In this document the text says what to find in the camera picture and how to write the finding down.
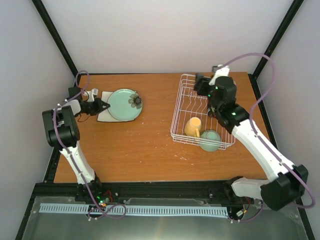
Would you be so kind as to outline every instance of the white wall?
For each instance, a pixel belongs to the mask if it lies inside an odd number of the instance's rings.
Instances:
[[[12,240],[51,154],[42,111],[73,76],[31,1],[2,1],[0,29],[0,239]]]
[[[96,73],[210,71],[264,52],[292,0],[43,0],[75,65]],[[232,65],[253,72],[259,58]]]
[[[293,19],[272,55],[277,82],[264,101],[280,151],[309,170],[308,185],[317,196],[317,205],[307,213],[316,239],[320,239],[319,9],[320,1],[304,1]],[[271,73],[267,65],[258,79],[262,93]],[[307,195],[304,204],[310,203]]]

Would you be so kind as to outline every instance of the white wire basket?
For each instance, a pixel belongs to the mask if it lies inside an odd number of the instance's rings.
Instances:
[[[195,75],[181,75],[170,130],[173,141],[196,146],[208,144],[218,146],[220,150],[225,150],[236,142],[236,138],[221,127],[216,118],[208,116],[208,98],[197,95],[197,92],[194,91],[195,82]],[[187,136],[184,128],[187,121],[192,117],[201,119],[200,133],[206,130],[214,130],[220,135],[221,141]]]

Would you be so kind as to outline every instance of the mint green bowl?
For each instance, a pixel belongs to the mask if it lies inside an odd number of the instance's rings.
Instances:
[[[201,136],[200,136],[201,139],[207,139],[207,140],[214,140],[214,141],[218,141],[218,142],[221,142],[221,137],[219,135],[219,133],[217,133],[216,131],[213,131],[213,130],[206,130],[204,131]],[[220,146],[217,146],[217,145],[212,145],[212,143],[208,142],[208,144],[206,143],[199,143],[199,146],[207,151],[207,152],[214,152],[214,151],[217,151]]]

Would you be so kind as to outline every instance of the cable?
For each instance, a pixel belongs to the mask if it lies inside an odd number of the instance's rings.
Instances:
[[[85,93],[86,93],[86,95],[87,95],[87,99],[84,100],[84,102],[88,102],[88,100],[89,100],[89,93],[88,93],[86,90],[84,90],[84,91],[85,91]]]
[[[248,197],[244,197],[245,199],[246,199],[246,201],[248,202],[248,207],[246,208],[246,211],[248,211],[248,209],[249,209],[249,207],[250,207],[250,204],[251,204],[251,202],[250,202],[250,199],[248,198]]]
[[[242,209],[243,209],[243,211],[245,211],[246,209],[245,209],[244,202],[242,201],[242,199],[240,199],[240,201],[241,201]]]
[[[80,114],[80,117],[77,120],[78,123],[83,123],[83,122],[87,121],[91,117],[91,115],[89,115],[85,120],[80,121],[81,117],[82,117],[82,115]]]
[[[293,202],[293,205],[295,207],[298,208],[302,208],[302,209],[310,209],[313,208],[316,205],[316,198],[314,196],[314,194],[312,193],[311,189],[307,186],[307,184],[301,179],[301,177],[299,177],[290,167],[288,167],[285,163],[282,162],[281,158],[269,147],[269,145],[262,139],[261,136],[259,136],[257,133],[258,131],[255,128],[254,122],[253,122],[253,113],[255,108],[258,106],[258,104],[267,96],[267,94],[270,92],[271,88],[273,87],[275,80],[276,80],[276,66],[275,66],[275,62],[267,55],[259,53],[259,52],[252,52],[252,53],[247,53],[247,54],[243,54],[240,56],[235,57],[234,59],[228,61],[227,63],[225,63],[224,65],[220,66],[218,69],[221,69],[239,59],[245,58],[245,57],[249,57],[249,56],[260,56],[263,57],[265,59],[267,59],[270,63],[271,63],[271,67],[272,67],[272,82],[270,87],[267,89],[267,91],[265,91],[265,93],[255,102],[255,104],[252,105],[251,110],[250,110],[250,115],[249,115],[249,121],[250,121],[250,125],[252,127],[253,132],[257,135],[258,139],[260,140],[260,142],[269,150],[269,152],[280,162],[280,164],[282,164],[300,183],[301,185],[305,188],[305,190],[308,192],[308,194],[311,197],[311,204],[304,206],[304,205],[299,205]]]
[[[72,100],[74,100],[76,97],[78,97],[79,95],[83,94],[83,92],[85,91],[85,89],[86,89],[86,88],[88,87],[88,85],[89,85],[90,75],[89,75],[89,73],[88,73],[87,71],[84,71],[84,70],[79,71],[79,72],[76,74],[76,76],[75,76],[75,82],[77,83],[77,78],[78,78],[79,74],[81,74],[81,73],[87,74],[87,76],[88,76],[87,83],[85,84],[84,88],[82,88],[82,89],[80,90],[80,92],[78,92],[75,96],[73,96],[72,98],[70,98],[68,101],[72,101]],[[126,215],[126,213],[127,213],[127,208],[126,208],[126,206],[123,205],[123,204],[120,204],[120,203],[115,204],[115,205],[112,206],[112,208],[114,208],[115,206],[122,206],[122,207],[124,208],[124,214],[121,215],[120,217],[114,217],[114,216],[107,215],[108,211],[107,211],[107,213],[106,213],[105,211],[103,211],[103,210],[100,208],[100,206],[98,205],[97,201],[95,200],[95,197],[93,196],[93,194],[92,194],[92,192],[91,192],[91,190],[90,190],[90,187],[89,187],[89,185],[88,185],[88,183],[87,183],[84,175],[83,175],[82,172],[80,171],[80,169],[79,169],[79,167],[78,167],[78,165],[77,165],[74,157],[72,156],[72,153],[71,153],[70,150],[64,145],[64,143],[62,142],[61,138],[59,137],[58,127],[57,127],[57,110],[58,110],[59,107],[62,107],[62,106],[63,106],[64,104],[66,104],[66,103],[67,103],[67,100],[65,100],[65,101],[64,101],[63,103],[61,103],[61,104],[58,104],[58,106],[57,106],[56,108],[54,108],[54,110],[53,110],[53,117],[52,117],[53,119],[52,119],[52,120],[53,120],[53,128],[54,128],[54,132],[55,132],[55,135],[56,135],[56,139],[58,140],[58,142],[59,142],[59,144],[61,145],[61,147],[63,147],[63,148],[66,150],[66,152],[68,153],[68,155],[70,155],[70,159],[71,159],[71,161],[72,161],[72,164],[74,165],[74,167],[75,167],[76,171],[78,172],[78,174],[81,176],[81,178],[82,178],[82,180],[83,180],[83,182],[84,182],[84,184],[85,184],[85,186],[86,186],[86,189],[87,189],[88,192],[89,192],[89,195],[90,195],[90,197],[91,197],[94,205],[95,205],[96,208],[99,209],[99,211],[103,214],[102,216],[106,216],[106,217],[111,218],[111,219],[114,219],[114,218],[116,218],[116,219],[121,219],[121,218],[123,218],[123,217]]]
[[[116,206],[124,206],[124,205],[122,205],[122,204],[115,204],[115,205],[112,205],[106,212],[104,212],[104,213],[109,213],[113,208],[115,208]],[[90,214],[95,210],[96,208],[91,208],[91,210],[88,212],[88,216],[89,216],[89,218],[93,218],[92,216],[90,216]],[[123,215],[121,215],[121,216],[112,216],[112,215],[107,215],[110,219],[121,219],[121,218],[123,218],[124,216],[125,216],[125,214],[123,214]],[[101,215],[101,216],[98,216],[98,217],[95,217],[94,219],[95,220],[99,220],[99,219],[101,219],[101,218],[103,218],[104,217],[104,215]]]
[[[102,194],[103,196],[106,196],[107,194],[110,194],[110,196],[109,196],[109,199],[110,199],[110,204],[112,204],[113,202],[114,202],[114,200],[113,200],[113,198],[112,198],[112,194],[111,194],[111,191],[110,190],[108,190],[108,191],[106,191],[104,194]]]
[[[247,223],[247,222],[250,222],[250,221],[256,219],[262,213],[263,208],[264,208],[264,203],[261,204],[260,209],[258,210],[258,212],[253,217],[251,217],[249,219],[246,219],[246,220],[240,220],[240,219],[239,220],[234,220],[229,216],[227,216],[227,218],[230,220],[230,223],[232,223],[232,224],[234,223],[234,221],[237,221],[238,223]]]

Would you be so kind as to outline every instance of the orange tabletop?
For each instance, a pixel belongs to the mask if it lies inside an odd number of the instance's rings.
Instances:
[[[256,101],[248,74],[231,72],[237,103],[248,112]],[[170,134],[181,73],[91,75],[87,90],[136,90],[143,100],[141,114],[131,122],[98,122],[91,116],[78,122],[80,146],[101,182],[227,180],[235,176],[266,178],[249,151],[236,140],[226,150],[207,152],[199,146],[174,142]],[[87,76],[80,79],[80,87]],[[253,119],[267,136],[257,107]],[[74,183],[76,176],[60,156],[55,183]]]

